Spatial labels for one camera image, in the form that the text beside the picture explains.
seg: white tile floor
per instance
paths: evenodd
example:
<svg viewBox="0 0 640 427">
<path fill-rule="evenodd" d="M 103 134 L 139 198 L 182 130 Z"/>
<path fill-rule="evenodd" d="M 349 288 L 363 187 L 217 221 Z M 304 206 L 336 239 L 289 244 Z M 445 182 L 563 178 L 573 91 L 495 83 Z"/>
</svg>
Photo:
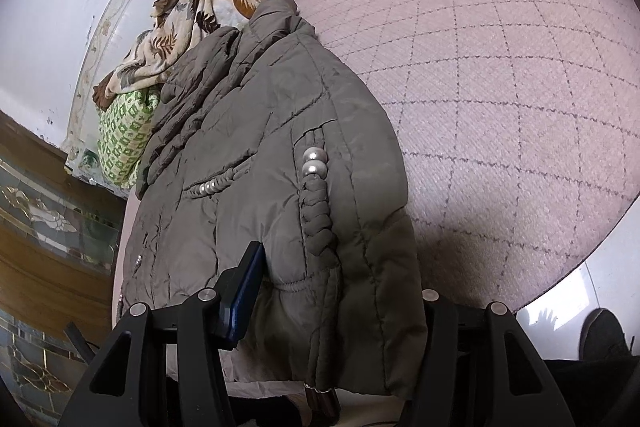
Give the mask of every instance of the white tile floor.
<svg viewBox="0 0 640 427">
<path fill-rule="evenodd" d="M 640 353 L 640 201 L 574 272 L 517 314 L 543 359 L 578 358 L 580 330 L 596 308 L 616 314 Z"/>
</svg>

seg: wall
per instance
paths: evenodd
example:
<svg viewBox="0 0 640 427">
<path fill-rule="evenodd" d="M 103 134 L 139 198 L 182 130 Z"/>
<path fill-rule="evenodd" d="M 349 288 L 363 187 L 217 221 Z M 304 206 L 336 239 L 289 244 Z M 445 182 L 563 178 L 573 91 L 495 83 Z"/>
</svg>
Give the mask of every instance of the wall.
<svg viewBox="0 0 640 427">
<path fill-rule="evenodd" d="M 108 1 L 0 0 L 0 110 L 56 147 Z"/>
</svg>

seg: green pillow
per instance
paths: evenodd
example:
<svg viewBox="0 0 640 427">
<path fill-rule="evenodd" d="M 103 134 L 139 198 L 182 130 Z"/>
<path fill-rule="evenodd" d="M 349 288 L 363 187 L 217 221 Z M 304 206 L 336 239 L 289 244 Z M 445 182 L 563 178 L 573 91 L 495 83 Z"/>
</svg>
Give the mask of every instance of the green pillow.
<svg viewBox="0 0 640 427">
<path fill-rule="evenodd" d="M 140 156 L 151 136 L 151 117 L 159 102 L 159 91 L 147 87 L 118 94 L 106 111 L 98 110 L 100 166 L 118 187 L 129 188 L 136 182 Z"/>
</svg>

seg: person's foot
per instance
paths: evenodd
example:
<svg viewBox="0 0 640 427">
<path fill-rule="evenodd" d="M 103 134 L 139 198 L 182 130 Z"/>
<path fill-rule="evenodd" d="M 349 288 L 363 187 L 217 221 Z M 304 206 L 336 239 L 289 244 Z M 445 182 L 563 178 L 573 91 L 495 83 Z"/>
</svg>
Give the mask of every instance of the person's foot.
<svg viewBox="0 0 640 427">
<path fill-rule="evenodd" d="M 626 345 L 625 333 L 616 316 L 604 308 L 591 312 L 582 326 L 580 360 L 604 360 L 629 355 L 631 347 Z"/>
</svg>

